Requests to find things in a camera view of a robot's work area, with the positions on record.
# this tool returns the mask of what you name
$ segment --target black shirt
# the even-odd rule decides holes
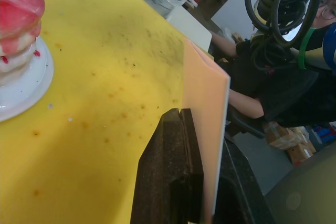
[[[335,78],[297,68],[259,71],[250,58],[250,41],[236,47],[237,57],[224,70],[231,88],[260,101],[266,121],[300,126],[336,121]]]

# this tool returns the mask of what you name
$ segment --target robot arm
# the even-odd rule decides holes
[[[258,0],[254,9],[251,0],[245,0],[245,5],[258,28],[251,40],[251,55],[259,70],[336,71],[336,24],[311,28],[320,0]]]

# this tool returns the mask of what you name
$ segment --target glasses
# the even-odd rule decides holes
[[[322,17],[326,20],[331,20],[336,18],[336,6],[328,5],[328,0],[321,0],[320,7],[326,5],[325,9],[322,12]]]

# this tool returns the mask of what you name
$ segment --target green band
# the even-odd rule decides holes
[[[306,36],[304,37],[302,44],[300,46],[300,51],[299,51],[299,69],[306,69],[305,68],[305,57],[306,57],[306,47],[308,45],[309,39],[311,37],[311,35],[314,33],[315,28],[310,28],[306,34]]]

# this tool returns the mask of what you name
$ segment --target person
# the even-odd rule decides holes
[[[322,28],[334,22],[336,0],[321,0],[313,27]],[[235,45],[212,34],[213,43],[233,59],[218,64],[231,76],[229,104],[240,113],[279,123],[295,124],[299,120],[301,125],[336,121],[334,77],[298,68],[259,71],[250,59],[250,41]]]

